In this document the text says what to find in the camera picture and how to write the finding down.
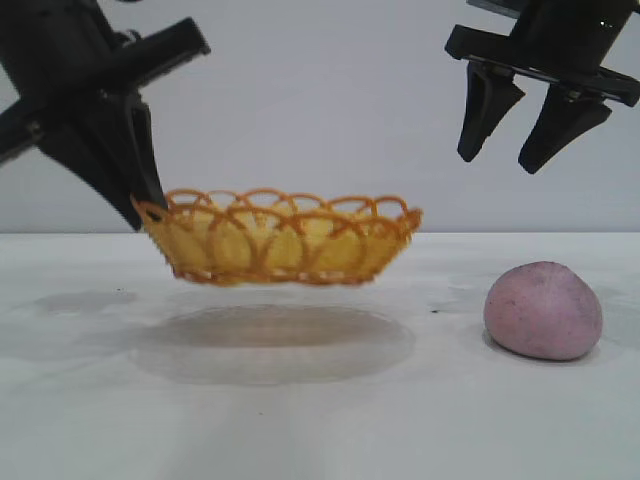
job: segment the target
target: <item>pink clay ball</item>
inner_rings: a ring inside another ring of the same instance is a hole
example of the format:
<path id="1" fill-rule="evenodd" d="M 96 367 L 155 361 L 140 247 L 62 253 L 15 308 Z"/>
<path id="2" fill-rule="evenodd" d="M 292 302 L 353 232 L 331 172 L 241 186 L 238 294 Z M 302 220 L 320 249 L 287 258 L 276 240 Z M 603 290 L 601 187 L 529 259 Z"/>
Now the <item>pink clay ball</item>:
<path id="1" fill-rule="evenodd" d="M 504 273 L 484 307 L 491 337 L 528 357 L 573 360 L 602 335 L 602 307 L 593 290 L 568 267 L 535 262 Z"/>

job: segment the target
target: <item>black bracket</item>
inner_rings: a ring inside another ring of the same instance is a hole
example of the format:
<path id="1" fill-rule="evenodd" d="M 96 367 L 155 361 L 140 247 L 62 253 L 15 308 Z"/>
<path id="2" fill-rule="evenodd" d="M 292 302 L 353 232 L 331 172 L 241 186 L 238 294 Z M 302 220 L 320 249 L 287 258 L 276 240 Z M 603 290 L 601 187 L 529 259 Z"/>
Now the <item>black bracket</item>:
<path id="1" fill-rule="evenodd" d="M 458 152 L 470 162 L 524 95 L 515 75 L 549 83 L 549 92 L 519 162 L 537 172 L 556 153 L 600 125 L 605 100 L 633 107 L 640 82 L 601 66 L 637 0 L 469 0 L 518 18 L 509 36 L 457 25 L 445 50 L 469 61 L 468 99 Z"/>

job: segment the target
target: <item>orange basket rim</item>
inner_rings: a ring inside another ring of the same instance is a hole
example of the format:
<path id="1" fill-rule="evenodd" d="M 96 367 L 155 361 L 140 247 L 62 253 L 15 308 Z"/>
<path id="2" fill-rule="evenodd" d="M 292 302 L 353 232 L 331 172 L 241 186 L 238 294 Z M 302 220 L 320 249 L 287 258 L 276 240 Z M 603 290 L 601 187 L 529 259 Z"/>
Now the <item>orange basket rim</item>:
<path id="1" fill-rule="evenodd" d="M 232 203 L 226 206 L 219 206 L 213 197 L 216 195 L 227 195 L 232 197 Z M 272 205 L 258 205 L 251 201 L 252 197 L 261 195 L 271 195 L 277 198 Z M 180 197 L 191 197 L 190 201 L 180 201 Z M 178 216 L 185 212 L 195 213 L 200 211 L 210 215 L 233 216 L 239 213 L 262 213 L 273 215 L 284 223 L 289 223 L 293 218 L 323 218 L 337 222 L 349 222 L 368 224 L 372 222 L 404 222 L 408 221 L 410 227 L 408 230 L 415 231 L 419 228 L 423 211 L 420 208 L 409 208 L 407 202 L 397 195 L 381 195 L 370 197 L 365 195 L 344 195 L 332 199 L 324 199 L 318 195 L 304 192 L 286 193 L 274 188 L 256 188 L 248 190 L 244 193 L 237 193 L 232 190 L 210 190 L 201 191 L 197 189 L 180 188 L 168 191 L 165 194 L 168 209 L 156 205 L 148 201 L 137 201 L 132 198 L 132 203 L 138 213 L 147 217 L 150 214 L 158 217 L 157 221 L 164 222 L 170 220 L 174 216 Z M 300 209 L 295 203 L 296 199 L 307 199 L 316 202 L 316 206 L 312 208 Z M 291 206 L 291 213 L 287 214 L 278 206 L 283 204 Z M 338 210 L 335 207 L 341 204 L 360 203 L 360 208 L 354 211 Z M 401 212 L 398 216 L 391 217 L 383 215 L 379 212 L 379 207 L 383 204 L 395 204 Z M 354 219 L 354 214 L 363 214 L 359 219 Z"/>

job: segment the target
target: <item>gray backdrop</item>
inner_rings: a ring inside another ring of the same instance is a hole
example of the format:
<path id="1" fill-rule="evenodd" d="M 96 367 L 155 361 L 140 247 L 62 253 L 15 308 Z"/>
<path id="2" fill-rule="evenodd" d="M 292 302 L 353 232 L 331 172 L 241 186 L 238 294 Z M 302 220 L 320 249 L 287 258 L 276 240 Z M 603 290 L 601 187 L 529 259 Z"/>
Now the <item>gray backdrop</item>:
<path id="1" fill-rule="evenodd" d="M 508 33 L 513 21 L 463 0 L 102 1 L 114 26 L 153 33 L 186 16 L 212 56 L 144 90 L 165 189 L 272 186 L 325 196 L 398 193 L 430 231 L 640 230 L 640 109 L 542 174 L 517 164 L 546 93 L 527 96 L 465 164 L 456 143 L 465 64 L 443 46 L 455 23 Z M 640 77 L 640 18 L 607 66 Z M 0 78 L 0 108 L 16 99 Z M 0 230 L 119 232 L 128 226 L 38 153 L 0 170 Z"/>

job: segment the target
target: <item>basket weave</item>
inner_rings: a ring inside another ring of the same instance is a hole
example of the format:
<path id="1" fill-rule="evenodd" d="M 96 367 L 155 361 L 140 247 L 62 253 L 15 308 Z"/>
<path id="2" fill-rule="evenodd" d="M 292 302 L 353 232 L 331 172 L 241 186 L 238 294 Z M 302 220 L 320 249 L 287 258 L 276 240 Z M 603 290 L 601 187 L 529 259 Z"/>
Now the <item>basket weave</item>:
<path id="1" fill-rule="evenodd" d="M 230 201 L 225 205 L 221 197 Z M 326 201 L 256 189 L 174 190 L 166 198 L 168 210 L 134 201 L 145 230 L 176 277 L 218 286 L 370 282 L 409 244 L 422 220 L 421 210 L 409 210 L 393 196 Z M 389 206 L 397 215 L 381 213 Z"/>

